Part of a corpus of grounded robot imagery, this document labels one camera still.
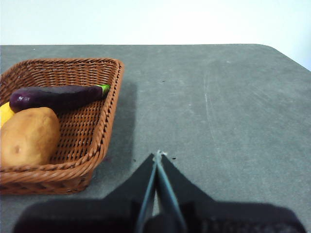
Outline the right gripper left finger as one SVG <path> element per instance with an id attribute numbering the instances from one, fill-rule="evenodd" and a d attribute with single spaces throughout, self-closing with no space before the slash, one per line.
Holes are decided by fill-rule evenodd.
<path id="1" fill-rule="evenodd" d="M 55 199 L 21 214 L 16 233 L 133 233 L 152 215 L 156 164 L 150 154 L 121 185 L 100 199 Z"/>

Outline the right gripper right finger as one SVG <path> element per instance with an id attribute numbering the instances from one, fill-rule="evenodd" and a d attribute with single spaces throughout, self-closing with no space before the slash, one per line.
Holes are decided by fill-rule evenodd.
<path id="1" fill-rule="evenodd" d="M 145 233 L 304 233 L 296 214 L 269 203 L 214 200 L 188 180 L 166 156 L 150 154 L 151 179 L 161 212 Z"/>

